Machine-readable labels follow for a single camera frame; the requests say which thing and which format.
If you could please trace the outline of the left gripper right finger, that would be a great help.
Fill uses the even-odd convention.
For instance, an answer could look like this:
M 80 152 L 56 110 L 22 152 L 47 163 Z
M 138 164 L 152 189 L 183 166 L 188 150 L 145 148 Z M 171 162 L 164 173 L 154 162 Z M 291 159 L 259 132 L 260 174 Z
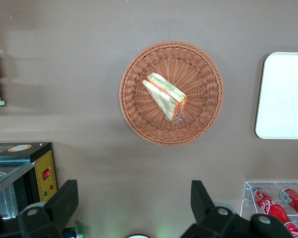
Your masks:
M 200 180 L 191 183 L 191 209 L 196 223 L 183 238 L 247 238 L 247 222 L 225 206 L 217 206 Z

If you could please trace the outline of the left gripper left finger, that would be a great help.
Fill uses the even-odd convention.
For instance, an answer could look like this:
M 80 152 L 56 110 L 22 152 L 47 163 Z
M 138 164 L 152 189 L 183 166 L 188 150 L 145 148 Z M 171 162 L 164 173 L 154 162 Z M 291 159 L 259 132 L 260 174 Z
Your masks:
M 78 207 L 75 179 L 66 181 L 44 206 L 33 205 L 18 216 L 23 238 L 61 238 L 62 231 Z

